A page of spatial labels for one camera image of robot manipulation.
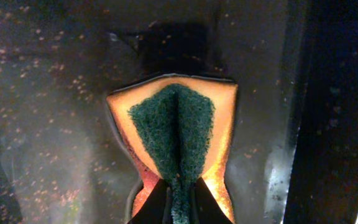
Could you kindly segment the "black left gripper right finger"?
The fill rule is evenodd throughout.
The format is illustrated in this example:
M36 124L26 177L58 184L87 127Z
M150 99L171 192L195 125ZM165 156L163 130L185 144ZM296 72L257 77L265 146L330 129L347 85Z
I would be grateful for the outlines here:
M191 224L232 224L202 178L191 187Z

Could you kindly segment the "green and yellow sponge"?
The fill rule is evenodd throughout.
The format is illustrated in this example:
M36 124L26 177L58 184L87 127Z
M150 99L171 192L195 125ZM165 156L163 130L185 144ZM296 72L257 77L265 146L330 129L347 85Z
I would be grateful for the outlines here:
M167 75L106 98L143 183L169 184L173 223L191 223L191 187L199 178L234 223L224 175L237 89L233 82Z

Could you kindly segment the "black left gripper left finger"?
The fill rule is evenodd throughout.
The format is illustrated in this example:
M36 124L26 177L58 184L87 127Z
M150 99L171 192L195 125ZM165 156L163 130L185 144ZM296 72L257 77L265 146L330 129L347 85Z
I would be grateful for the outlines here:
M127 224L170 224L170 186L159 180L138 213Z

